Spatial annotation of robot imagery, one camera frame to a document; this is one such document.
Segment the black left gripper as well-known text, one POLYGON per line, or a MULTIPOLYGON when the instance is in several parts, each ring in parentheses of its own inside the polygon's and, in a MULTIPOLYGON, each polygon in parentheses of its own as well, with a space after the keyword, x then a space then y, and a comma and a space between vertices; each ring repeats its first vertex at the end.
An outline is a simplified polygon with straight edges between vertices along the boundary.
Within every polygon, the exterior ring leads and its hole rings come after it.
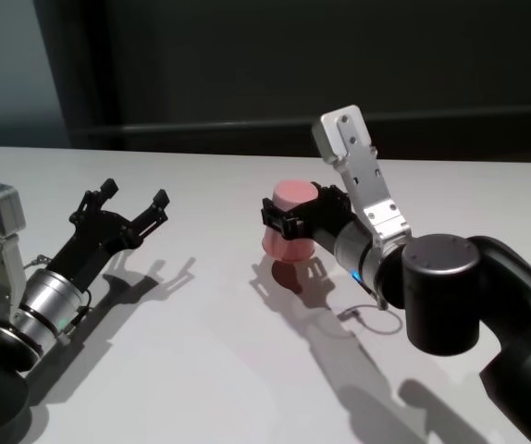
POLYGON ((90 287, 115 254, 139 248, 146 237, 168 220, 166 208, 170 200, 164 189, 130 222, 101 210, 117 191, 116 182, 106 179, 99 190, 84 193, 77 210, 69 217, 75 226, 74 234, 46 267, 79 291, 90 287))

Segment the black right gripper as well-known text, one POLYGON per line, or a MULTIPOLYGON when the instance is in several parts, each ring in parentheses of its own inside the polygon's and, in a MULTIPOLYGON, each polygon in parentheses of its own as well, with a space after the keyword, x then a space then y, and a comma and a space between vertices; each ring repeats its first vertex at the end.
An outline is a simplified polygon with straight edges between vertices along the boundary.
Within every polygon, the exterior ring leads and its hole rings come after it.
POLYGON ((334 253, 340 232, 353 221, 352 203, 348 194, 336 185, 317 188, 317 203, 302 203, 282 210, 272 199, 262 200, 263 224, 272 228, 286 241, 311 239, 329 253, 334 253))

